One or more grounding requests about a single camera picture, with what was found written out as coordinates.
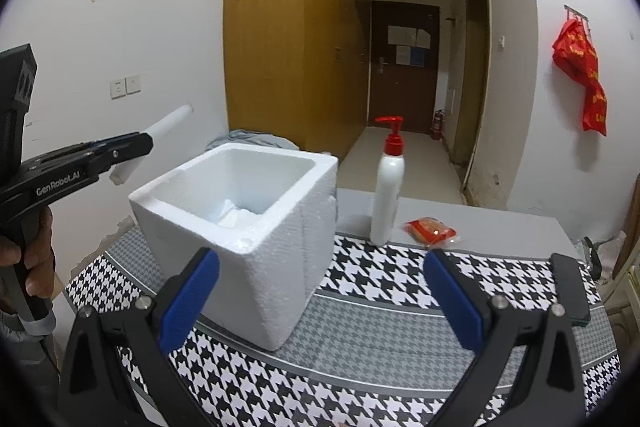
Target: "floor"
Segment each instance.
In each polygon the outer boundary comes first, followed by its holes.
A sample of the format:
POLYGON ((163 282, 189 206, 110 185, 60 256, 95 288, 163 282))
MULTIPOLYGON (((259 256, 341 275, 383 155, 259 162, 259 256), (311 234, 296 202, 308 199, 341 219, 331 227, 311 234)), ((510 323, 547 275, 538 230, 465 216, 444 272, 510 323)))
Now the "floor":
MULTIPOLYGON (((389 130, 367 127, 338 169, 338 187, 376 190, 378 162, 389 130)), ((426 134, 402 132, 404 139, 404 198, 466 204, 460 180, 441 142, 426 134)))

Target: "blue gripper pad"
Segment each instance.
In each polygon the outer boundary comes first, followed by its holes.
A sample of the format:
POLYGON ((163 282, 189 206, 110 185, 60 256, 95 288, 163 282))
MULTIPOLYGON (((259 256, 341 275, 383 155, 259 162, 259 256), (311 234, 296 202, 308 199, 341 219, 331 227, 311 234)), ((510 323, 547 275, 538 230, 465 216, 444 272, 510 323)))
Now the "blue gripper pad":
POLYGON ((484 346, 484 329, 469 297, 433 252, 425 256, 422 272, 460 345, 478 353, 484 346))
POLYGON ((180 349, 218 281, 220 260, 207 251, 191 272, 160 320, 158 344, 163 354, 180 349))

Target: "doorway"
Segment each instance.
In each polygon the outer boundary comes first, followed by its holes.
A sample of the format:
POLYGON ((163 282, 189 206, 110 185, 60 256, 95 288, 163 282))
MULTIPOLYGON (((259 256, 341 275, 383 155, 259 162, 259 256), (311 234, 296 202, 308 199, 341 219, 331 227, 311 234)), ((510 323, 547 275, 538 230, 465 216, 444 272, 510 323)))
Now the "doorway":
POLYGON ((369 125, 402 116, 406 131, 427 133, 438 81, 440 8, 373 1, 369 125))
POLYGON ((466 187, 478 145, 489 77, 491 43, 489 10, 489 0, 466 0, 465 72, 460 98, 460 116, 450 155, 463 190, 466 187))

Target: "door handle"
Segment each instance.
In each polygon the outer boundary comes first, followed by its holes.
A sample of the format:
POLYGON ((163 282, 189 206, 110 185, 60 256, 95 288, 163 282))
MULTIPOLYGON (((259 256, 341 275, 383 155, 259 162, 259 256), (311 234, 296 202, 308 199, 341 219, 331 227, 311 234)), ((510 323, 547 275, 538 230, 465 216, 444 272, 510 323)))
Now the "door handle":
POLYGON ((388 66, 389 63, 385 62, 385 57, 380 57, 378 59, 378 73, 385 74, 385 66, 388 66))

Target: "white foam box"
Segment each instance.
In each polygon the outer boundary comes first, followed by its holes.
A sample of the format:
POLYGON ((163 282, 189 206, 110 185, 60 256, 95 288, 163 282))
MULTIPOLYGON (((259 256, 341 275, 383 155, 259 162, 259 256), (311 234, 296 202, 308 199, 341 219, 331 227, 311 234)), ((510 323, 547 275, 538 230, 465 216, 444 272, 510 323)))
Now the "white foam box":
POLYGON ((220 258, 220 277, 202 313, 228 331, 278 349, 331 263, 337 158, 225 144, 129 196, 166 277, 201 247, 220 258), (231 200, 260 214, 225 228, 212 216, 231 200))

